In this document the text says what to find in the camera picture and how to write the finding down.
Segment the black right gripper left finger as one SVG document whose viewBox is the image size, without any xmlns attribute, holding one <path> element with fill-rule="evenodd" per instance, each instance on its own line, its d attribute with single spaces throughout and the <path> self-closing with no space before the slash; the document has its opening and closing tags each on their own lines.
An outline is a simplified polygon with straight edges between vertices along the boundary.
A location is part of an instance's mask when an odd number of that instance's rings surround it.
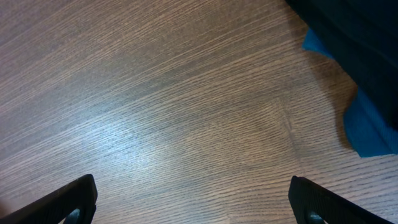
<svg viewBox="0 0 398 224">
<path fill-rule="evenodd" d="M 94 177 L 86 174 L 1 218 L 1 223 L 90 224 L 96 211 L 97 198 Z"/>
</svg>

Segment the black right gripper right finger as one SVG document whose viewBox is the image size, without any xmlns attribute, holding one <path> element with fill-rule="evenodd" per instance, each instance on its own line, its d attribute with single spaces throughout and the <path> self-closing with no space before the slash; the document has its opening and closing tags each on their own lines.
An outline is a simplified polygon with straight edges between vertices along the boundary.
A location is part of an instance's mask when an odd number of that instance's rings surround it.
<svg viewBox="0 0 398 224">
<path fill-rule="evenodd" d="M 292 177 L 288 198 L 299 224 L 392 224 L 304 177 Z"/>
</svg>

